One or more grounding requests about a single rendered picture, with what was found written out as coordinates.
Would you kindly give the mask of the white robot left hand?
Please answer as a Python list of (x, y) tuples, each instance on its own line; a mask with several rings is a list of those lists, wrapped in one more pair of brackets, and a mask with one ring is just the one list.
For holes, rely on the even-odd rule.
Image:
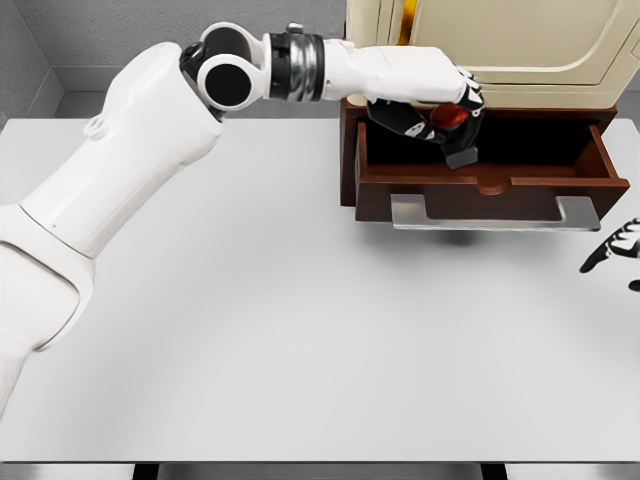
[(393, 46), (374, 48), (373, 54), (373, 72), (363, 95), (369, 118), (383, 127), (440, 145), (444, 138), (412, 106), (414, 102), (484, 111), (482, 89), (474, 76), (440, 49)]

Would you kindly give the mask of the black switch with red button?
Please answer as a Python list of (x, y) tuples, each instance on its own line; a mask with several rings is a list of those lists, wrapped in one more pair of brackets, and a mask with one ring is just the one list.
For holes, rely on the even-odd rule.
[(452, 103), (438, 105), (431, 112), (431, 125), (444, 138), (440, 146), (450, 169), (478, 161), (475, 142), (483, 117), (483, 110), (470, 112)]

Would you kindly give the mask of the cream cabinet with brown base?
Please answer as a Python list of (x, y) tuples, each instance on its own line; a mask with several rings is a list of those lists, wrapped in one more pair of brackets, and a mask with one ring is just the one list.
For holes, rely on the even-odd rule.
[[(640, 0), (347, 0), (345, 34), (360, 47), (434, 46), (470, 71), (484, 119), (589, 120), (601, 137), (640, 68)], [(358, 125), (366, 102), (342, 102), (341, 202), (355, 208)]]

